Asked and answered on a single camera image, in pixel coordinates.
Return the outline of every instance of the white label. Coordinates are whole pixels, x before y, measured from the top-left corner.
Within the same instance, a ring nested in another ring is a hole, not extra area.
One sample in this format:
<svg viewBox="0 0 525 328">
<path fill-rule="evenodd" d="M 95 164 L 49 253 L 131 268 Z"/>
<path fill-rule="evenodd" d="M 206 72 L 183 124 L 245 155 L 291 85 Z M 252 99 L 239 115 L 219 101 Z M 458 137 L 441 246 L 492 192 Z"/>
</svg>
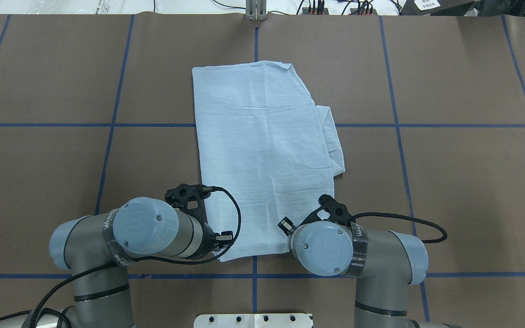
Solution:
<svg viewBox="0 0 525 328">
<path fill-rule="evenodd" d="M 414 0 L 414 4 L 421 10 L 429 10 L 441 6 L 437 0 Z"/>
<path fill-rule="evenodd" d="M 108 13 L 110 9 L 111 9 L 110 0 L 98 0 L 98 3 L 96 4 L 95 13 L 97 15 L 99 13 Z"/>
</svg>

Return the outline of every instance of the metal bracket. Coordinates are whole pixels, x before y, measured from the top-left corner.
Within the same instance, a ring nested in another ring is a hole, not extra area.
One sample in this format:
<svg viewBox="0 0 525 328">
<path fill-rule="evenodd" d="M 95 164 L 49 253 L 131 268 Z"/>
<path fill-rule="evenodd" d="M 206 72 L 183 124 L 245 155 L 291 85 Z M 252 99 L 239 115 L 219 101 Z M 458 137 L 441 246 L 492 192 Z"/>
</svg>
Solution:
<svg viewBox="0 0 525 328">
<path fill-rule="evenodd" d="M 206 206 L 204 206 L 204 199 L 210 197 L 210 190 L 205 191 L 205 186 L 202 184 L 187 185 L 182 183 L 175 189 L 169 189 L 165 194 L 165 201 L 173 208 L 193 216 L 200 222 L 202 226 L 206 223 Z M 192 201 L 198 203 L 196 208 L 188 208 L 188 204 Z"/>
<path fill-rule="evenodd" d="M 199 315 L 194 328 L 313 328 L 309 313 L 238 313 L 233 315 Z"/>
<path fill-rule="evenodd" d="M 246 0 L 246 20 L 266 21 L 267 0 Z"/>
</svg>

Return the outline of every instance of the white metal plate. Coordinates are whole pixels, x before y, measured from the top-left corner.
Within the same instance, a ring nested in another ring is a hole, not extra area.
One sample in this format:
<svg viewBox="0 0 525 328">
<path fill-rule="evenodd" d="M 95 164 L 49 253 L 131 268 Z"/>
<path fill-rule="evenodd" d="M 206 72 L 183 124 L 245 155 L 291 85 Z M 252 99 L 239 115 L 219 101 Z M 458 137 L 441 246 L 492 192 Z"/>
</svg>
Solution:
<svg viewBox="0 0 525 328">
<path fill-rule="evenodd" d="M 194 328 L 313 328 L 312 318 L 307 313 L 200 315 L 194 320 Z"/>
</svg>

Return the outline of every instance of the folded cloth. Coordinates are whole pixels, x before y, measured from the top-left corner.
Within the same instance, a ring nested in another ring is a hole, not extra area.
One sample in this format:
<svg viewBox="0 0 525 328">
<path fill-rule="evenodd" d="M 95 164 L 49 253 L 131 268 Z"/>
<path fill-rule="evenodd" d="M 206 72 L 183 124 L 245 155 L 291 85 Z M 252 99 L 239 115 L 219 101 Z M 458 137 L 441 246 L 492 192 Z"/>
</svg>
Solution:
<svg viewBox="0 0 525 328">
<path fill-rule="evenodd" d="M 240 236 L 221 261 L 285 253 L 277 223 L 299 224 L 334 195 L 344 156 L 331 109 L 315 102 L 292 64 L 259 61 L 196 67 L 194 104 L 202 183 L 227 189 L 242 214 Z M 214 231 L 236 232 L 236 209 L 206 199 Z"/>
</svg>

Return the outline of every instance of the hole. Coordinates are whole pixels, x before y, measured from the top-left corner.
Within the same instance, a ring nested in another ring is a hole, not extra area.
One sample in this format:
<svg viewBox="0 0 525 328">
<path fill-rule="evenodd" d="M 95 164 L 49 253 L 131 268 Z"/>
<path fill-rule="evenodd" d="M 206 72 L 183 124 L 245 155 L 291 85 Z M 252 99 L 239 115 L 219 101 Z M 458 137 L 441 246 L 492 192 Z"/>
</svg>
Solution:
<svg viewBox="0 0 525 328">
<path fill-rule="evenodd" d="M 328 212 L 325 212 L 324 210 L 320 210 L 318 213 L 317 213 L 317 216 L 322 219 L 322 220 L 327 220 L 329 218 L 329 213 Z"/>
</svg>

